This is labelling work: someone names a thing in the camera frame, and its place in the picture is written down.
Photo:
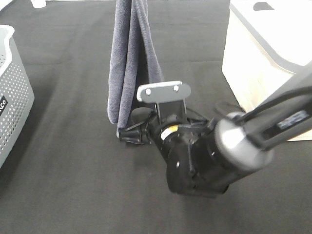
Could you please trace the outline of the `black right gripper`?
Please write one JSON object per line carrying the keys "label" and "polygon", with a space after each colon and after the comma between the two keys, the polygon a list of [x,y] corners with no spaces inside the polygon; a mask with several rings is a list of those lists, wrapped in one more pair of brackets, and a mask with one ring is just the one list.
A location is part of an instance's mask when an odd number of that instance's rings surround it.
{"label": "black right gripper", "polygon": [[157,146],[167,165],[185,159],[188,168],[210,168],[217,162],[215,143],[217,121],[203,116],[167,114],[159,116],[154,109],[139,107],[130,114],[132,127],[118,129],[118,139],[136,145],[144,145],[140,127],[146,129],[147,137]]}

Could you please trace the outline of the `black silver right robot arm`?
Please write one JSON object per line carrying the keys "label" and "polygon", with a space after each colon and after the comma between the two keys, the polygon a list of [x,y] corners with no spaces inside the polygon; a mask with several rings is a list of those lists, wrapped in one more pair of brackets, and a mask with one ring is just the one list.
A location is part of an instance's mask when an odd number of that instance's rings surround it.
{"label": "black silver right robot arm", "polygon": [[274,148],[312,128],[312,65],[308,63],[252,111],[241,107],[220,119],[187,108],[188,84],[177,80],[144,84],[137,100],[152,104],[131,112],[133,125],[118,130],[132,144],[154,143],[166,163],[169,190],[179,195],[216,197],[263,168]]}

